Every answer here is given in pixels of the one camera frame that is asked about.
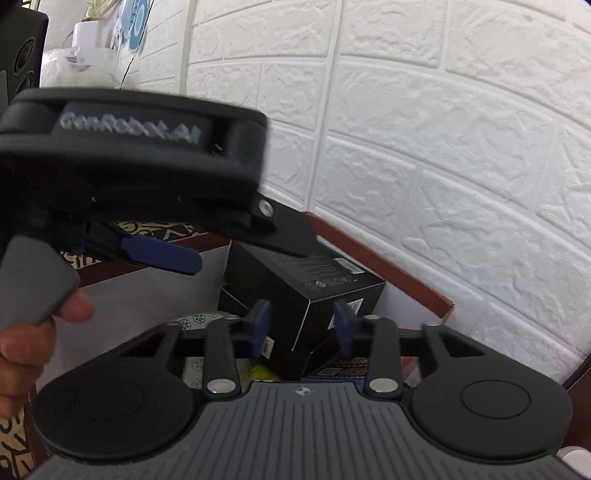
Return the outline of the person's left hand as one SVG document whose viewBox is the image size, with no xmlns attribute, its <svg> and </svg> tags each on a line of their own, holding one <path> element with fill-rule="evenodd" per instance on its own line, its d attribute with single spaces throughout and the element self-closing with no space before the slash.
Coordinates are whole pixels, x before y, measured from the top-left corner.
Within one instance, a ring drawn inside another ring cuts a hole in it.
<svg viewBox="0 0 591 480">
<path fill-rule="evenodd" d="M 74 291 L 45 320 L 38 324 L 13 325 L 1 332 L 0 401 L 1 418 L 11 419 L 26 403 L 56 345 L 57 317 L 69 323 L 91 319 L 94 307 L 80 290 Z"/>
</svg>

